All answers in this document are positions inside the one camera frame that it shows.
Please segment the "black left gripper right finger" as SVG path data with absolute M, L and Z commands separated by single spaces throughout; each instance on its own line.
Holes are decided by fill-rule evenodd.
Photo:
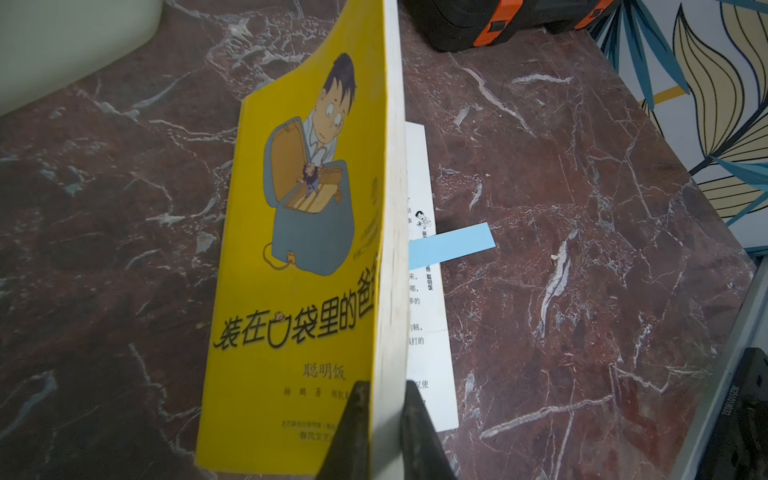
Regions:
M 400 420 L 405 480 L 456 480 L 416 383 L 406 382 Z

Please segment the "yellow cartoon cover book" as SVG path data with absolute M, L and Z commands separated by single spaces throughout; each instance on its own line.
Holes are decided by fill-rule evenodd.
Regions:
M 404 479 L 407 123 L 394 1 L 349 1 L 241 105 L 195 462 L 315 478 L 370 383 L 369 478 Z

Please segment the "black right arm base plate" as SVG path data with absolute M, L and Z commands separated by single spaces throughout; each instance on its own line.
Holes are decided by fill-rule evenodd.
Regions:
M 762 349 L 744 351 L 696 477 L 767 477 L 767 355 Z

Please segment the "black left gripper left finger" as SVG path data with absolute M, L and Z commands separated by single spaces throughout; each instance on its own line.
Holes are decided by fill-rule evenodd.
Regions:
M 370 383 L 357 381 L 349 394 L 316 480 L 369 478 L 369 415 Z

